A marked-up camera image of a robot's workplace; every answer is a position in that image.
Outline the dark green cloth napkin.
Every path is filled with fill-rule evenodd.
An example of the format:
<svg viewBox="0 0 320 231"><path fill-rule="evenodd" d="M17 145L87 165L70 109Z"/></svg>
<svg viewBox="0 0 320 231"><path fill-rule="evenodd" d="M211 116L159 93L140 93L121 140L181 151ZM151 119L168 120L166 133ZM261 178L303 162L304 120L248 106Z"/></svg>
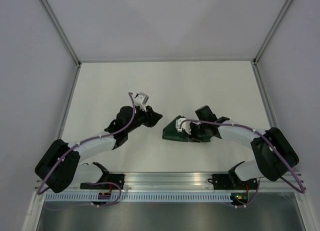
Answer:
<svg viewBox="0 0 320 231"><path fill-rule="evenodd" d="M188 134L183 132L177 132L176 120L178 118L185 118L184 116L178 115L173 121L171 121L162 131L162 139L176 142L188 142Z"/></svg>

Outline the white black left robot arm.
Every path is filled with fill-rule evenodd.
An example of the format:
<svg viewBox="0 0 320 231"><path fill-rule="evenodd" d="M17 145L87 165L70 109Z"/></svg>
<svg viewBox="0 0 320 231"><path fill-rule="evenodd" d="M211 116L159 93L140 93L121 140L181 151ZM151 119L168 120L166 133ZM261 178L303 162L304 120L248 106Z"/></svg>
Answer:
<svg viewBox="0 0 320 231"><path fill-rule="evenodd" d="M128 140L130 132L140 126L152 128L162 118L163 115L155 112L151 106L147 106L145 110L138 106L123 106L116 118L100 134L78 142L56 139L35 166L34 172L42 180L37 194L43 194L48 189L60 193L74 183L81 172L91 173L91 182L98 189L106 188L109 184L107 169L97 162L84 167L80 163L119 148Z"/></svg>

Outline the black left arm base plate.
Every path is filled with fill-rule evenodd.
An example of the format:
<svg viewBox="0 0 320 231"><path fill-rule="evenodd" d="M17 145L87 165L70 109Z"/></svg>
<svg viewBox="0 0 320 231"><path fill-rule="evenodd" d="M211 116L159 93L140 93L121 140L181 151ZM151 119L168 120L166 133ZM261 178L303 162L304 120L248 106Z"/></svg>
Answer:
<svg viewBox="0 0 320 231"><path fill-rule="evenodd" d="M123 189L125 184L125 174L111 173L103 174L101 178L95 182L84 182L80 184L81 190L110 190Z"/></svg>

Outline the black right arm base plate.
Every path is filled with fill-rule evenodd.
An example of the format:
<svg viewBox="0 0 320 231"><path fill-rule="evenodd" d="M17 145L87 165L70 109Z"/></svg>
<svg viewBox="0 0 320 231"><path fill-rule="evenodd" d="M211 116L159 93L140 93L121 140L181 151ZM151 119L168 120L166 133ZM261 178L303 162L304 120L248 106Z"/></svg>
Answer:
<svg viewBox="0 0 320 231"><path fill-rule="evenodd" d="M236 175L227 173L212 174L207 181L213 185L214 190L256 190L258 187L258 180L255 178L247 181L240 180Z"/></svg>

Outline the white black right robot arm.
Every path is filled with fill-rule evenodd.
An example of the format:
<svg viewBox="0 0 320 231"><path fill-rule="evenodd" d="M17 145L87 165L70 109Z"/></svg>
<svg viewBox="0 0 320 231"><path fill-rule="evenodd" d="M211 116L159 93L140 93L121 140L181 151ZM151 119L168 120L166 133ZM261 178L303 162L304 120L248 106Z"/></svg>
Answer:
<svg viewBox="0 0 320 231"><path fill-rule="evenodd" d="M235 142L253 152L253 160L242 161L228 171L228 183L241 188L251 179L282 180L296 191L304 187L294 167L299 157L282 131L276 127L255 129L222 116L218 118L206 105L196 110L197 119L186 119L179 128L203 143L211 138Z"/></svg>

